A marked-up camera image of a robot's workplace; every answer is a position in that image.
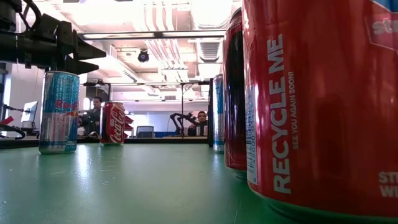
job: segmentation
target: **soda can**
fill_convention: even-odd
[[[223,42],[225,114],[225,166],[246,179],[246,133],[244,112],[244,69],[242,10],[233,15]]]
[[[76,151],[79,87],[78,75],[53,71],[45,73],[40,153]]]
[[[99,141],[102,144],[122,144],[125,126],[124,106],[122,103],[105,102],[101,109]]]
[[[223,99],[223,75],[217,75],[213,79],[213,125],[214,144],[213,150],[224,153],[224,99]]]
[[[243,1],[248,182],[274,209],[398,223],[397,25],[397,0]]]

